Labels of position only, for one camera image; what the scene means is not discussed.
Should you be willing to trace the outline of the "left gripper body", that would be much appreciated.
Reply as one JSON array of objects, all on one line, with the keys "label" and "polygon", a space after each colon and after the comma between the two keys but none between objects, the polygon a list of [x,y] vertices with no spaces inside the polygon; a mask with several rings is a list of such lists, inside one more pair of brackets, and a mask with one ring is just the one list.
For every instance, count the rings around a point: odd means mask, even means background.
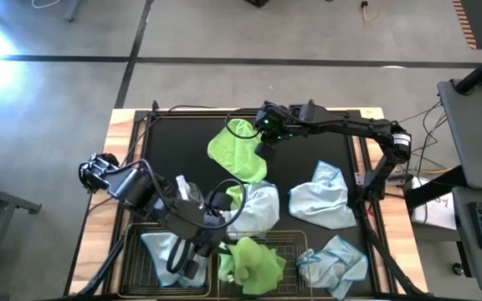
[{"label": "left gripper body", "polygon": [[204,203],[177,198],[173,203],[173,233],[177,236],[173,248],[173,272],[195,277],[202,263],[196,256],[209,258],[213,246],[228,240],[228,226],[233,223],[222,216],[233,203],[225,192],[212,192]]}]

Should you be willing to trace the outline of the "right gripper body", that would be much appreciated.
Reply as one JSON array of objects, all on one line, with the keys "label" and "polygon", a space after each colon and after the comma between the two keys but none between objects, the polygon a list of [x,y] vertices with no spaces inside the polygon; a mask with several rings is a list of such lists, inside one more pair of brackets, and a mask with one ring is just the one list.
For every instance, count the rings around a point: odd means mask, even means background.
[{"label": "right gripper body", "polygon": [[255,154],[265,161],[272,161],[276,153],[275,146],[282,140],[303,135],[305,128],[290,114],[288,108],[265,101],[259,108],[254,121],[254,128],[260,134],[260,142]]}]

